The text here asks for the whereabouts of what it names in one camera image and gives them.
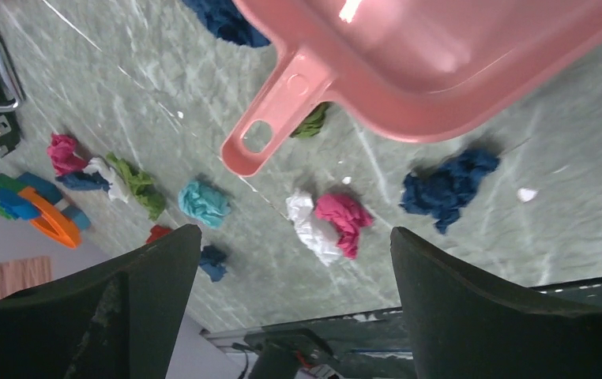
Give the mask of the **white paper scrap front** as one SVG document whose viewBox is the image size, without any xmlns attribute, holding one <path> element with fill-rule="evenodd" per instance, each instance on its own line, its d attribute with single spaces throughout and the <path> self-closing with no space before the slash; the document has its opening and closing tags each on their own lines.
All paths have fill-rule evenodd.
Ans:
<svg viewBox="0 0 602 379">
<path fill-rule="evenodd" d="M 296 189 L 286 200 L 288 219 L 299 240 L 326 267 L 343 257 L 338 247 L 339 235 L 327 221 L 319 219 L 314 214 L 314 201 L 307 191 Z"/>
</svg>

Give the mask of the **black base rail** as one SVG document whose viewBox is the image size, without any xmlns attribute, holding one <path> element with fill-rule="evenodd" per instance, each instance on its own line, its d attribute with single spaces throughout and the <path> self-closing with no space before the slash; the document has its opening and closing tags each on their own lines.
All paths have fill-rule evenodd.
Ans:
<svg viewBox="0 0 602 379">
<path fill-rule="evenodd" d="M 602 277 L 536 287 L 547 296 L 602 307 Z M 267 340 L 300 351 L 317 378 L 414 378 L 416 370 L 399 307 L 315 318 L 205 338 L 224 352 L 254 361 Z"/>
</svg>

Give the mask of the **navy paper scrap left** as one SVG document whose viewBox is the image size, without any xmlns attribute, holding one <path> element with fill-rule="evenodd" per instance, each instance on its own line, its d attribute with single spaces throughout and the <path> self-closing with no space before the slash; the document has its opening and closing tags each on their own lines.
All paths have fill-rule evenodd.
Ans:
<svg viewBox="0 0 602 379">
<path fill-rule="evenodd" d="M 102 190 L 107 192 L 110 185 L 99 173 L 85 173 L 81 171 L 59 175 L 55 180 L 63 184 L 68 190 L 93 191 Z"/>
</svg>

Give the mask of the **navy paper scrap by dustpan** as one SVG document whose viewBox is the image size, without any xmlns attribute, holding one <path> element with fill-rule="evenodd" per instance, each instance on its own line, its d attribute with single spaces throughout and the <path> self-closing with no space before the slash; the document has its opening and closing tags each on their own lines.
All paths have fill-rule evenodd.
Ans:
<svg viewBox="0 0 602 379">
<path fill-rule="evenodd" d="M 239 46 L 266 47 L 270 41 L 252 26 L 232 0 L 182 0 L 217 39 Z"/>
</svg>

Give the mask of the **magenta paper scrap front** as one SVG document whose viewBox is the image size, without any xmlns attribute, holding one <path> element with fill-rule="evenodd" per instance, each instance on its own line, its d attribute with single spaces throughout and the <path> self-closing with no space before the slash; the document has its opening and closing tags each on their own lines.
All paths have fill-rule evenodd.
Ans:
<svg viewBox="0 0 602 379">
<path fill-rule="evenodd" d="M 326 193 L 316 203 L 314 214 L 329 222 L 338 233 L 337 247 L 354 260 L 358 256 L 361 230 L 370 227 L 373 216 L 355 199 L 345 193 Z"/>
</svg>

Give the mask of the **blue paper scrap left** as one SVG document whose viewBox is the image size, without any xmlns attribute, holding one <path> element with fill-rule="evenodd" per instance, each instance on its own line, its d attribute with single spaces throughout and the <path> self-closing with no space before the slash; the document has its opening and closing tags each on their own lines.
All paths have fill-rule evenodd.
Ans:
<svg viewBox="0 0 602 379">
<path fill-rule="evenodd" d="M 228 256 L 213 245 L 203 246 L 199 267 L 209 276 L 212 283 L 221 281 L 227 273 L 225 262 Z"/>
</svg>

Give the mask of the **pink plastic dustpan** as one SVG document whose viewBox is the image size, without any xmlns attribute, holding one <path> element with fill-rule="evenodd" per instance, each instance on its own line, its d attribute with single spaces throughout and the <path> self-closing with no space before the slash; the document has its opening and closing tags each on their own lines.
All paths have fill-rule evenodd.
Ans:
<svg viewBox="0 0 602 379">
<path fill-rule="evenodd" d="M 221 147 L 249 177 L 320 103 L 396 141 L 458 137 L 602 43 L 602 1 L 239 1 L 277 64 Z"/>
</svg>

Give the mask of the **red paper scrap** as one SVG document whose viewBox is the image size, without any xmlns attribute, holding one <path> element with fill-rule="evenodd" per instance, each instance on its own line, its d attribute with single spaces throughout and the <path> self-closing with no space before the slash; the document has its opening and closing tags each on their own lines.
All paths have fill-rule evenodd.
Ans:
<svg viewBox="0 0 602 379">
<path fill-rule="evenodd" d="M 149 230 L 149 236 L 147 237 L 145 243 L 149 244 L 149 243 L 155 242 L 157 239 L 162 238 L 165 235 L 168 235 L 172 231 L 173 231 L 173 229 L 170 227 L 166 227 L 166 226 L 162 226 L 162 225 L 154 225 Z"/>
</svg>

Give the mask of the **pink hand brush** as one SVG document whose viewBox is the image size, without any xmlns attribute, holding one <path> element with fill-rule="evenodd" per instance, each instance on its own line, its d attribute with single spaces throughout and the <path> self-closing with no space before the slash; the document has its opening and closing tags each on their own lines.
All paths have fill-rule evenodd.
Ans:
<svg viewBox="0 0 602 379">
<path fill-rule="evenodd" d="M 0 262 L 0 299 L 53 280 L 47 256 Z"/>
</svg>

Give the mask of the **magenta paper scrap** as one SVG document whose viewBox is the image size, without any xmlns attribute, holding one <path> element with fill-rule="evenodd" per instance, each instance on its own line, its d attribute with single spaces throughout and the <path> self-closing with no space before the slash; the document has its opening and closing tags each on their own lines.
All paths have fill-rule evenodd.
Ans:
<svg viewBox="0 0 602 379">
<path fill-rule="evenodd" d="M 354 260 L 358 256 L 361 230 L 370 227 L 373 216 L 355 199 L 345 193 L 326 193 L 316 203 L 314 214 L 329 222 L 338 233 L 337 247 Z"/>
<path fill-rule="evenodd" d="M 56 176 L 63 176 L 77 171 L 83 171 L 88 161 L 76 154 L 77 140 L 66 134 L 51 135 L 47 147 L 47 155 L 51 159 Z"/>
</svg>

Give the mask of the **white paper scrap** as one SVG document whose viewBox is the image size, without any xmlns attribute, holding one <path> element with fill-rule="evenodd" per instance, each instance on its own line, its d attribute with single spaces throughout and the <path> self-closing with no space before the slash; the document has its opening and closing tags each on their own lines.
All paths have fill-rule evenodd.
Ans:
<svg viewBox="0 0 602 379">
<path fill-rule="evenodd" d="M 86 174 L 98 173 L 108 184 L 107 195 L 111 201 L 119 200 L 128 204 L 132 193 L 120 174 L 105 159 L 93 157 L 84 169 Z"/>
<path fill-rule="evenodd" d="M 319 219 L 314 214 L 314 201 L 307 191 L 296 189 L 286 200 L 288 219 L 299 240 L 326 267 L 343 257 L 338 247 L 339 235 L 327 221 Z"/>
</svg>

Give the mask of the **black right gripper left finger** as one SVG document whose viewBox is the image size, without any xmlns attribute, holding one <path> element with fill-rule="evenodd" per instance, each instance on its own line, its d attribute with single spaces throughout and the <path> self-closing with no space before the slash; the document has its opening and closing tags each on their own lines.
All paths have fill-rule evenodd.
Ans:
<svg viewBox="0 0 602 379">
<path fill-rule="evenodd" d="M 0 378 L 163 378 L 201 254 L 184 225 L 0 299 Z"/>
</svg>

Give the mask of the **green blue toy bricks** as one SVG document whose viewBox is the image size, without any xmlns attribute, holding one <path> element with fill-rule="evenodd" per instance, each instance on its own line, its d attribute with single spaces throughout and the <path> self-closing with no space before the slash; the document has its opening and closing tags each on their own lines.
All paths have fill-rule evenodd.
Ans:
<svg viewBox="0 0 602 379">
<path fill-rule="evenodd" d="M 0 216 L 7 220 L 41 220 L 45 208 L 54 207 L 79 231 L 86 231 L 91 222 L 86 214 L 71 204 L 51 182 L 25 172 L 16 178 L 0 174 Z"/>
</svg>

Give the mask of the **navy paper scrap front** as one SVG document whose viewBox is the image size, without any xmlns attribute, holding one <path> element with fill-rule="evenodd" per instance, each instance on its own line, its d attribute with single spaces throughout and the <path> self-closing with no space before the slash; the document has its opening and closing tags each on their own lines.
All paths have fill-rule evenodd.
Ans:
<svg viewBox="0 0 602 379">
<path fill-rule="evenodd" d="M 477 195 L 481 182 L 495 172 L 500 158 L 482 148 L 470 148 L 441 164 L 427 177 L 405 175 L 399 206 L 408 214 L 431 216 L 444 235 Z"/>
</svg>

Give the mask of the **magenta paper scrap left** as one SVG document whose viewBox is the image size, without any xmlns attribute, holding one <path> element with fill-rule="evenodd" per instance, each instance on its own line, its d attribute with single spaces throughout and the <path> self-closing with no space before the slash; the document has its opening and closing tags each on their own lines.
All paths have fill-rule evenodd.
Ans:
<svg viewBox="0 0 602 379">
<path fill-rule="evenodd" d="M 77 171 L 83 171 L 88 161 L 76 154 L 77 140 L 66 134 L 51 135 L 47 147 L 47 155 L 51 159 L 56 176 L 63 176 Z"/>
</svg>

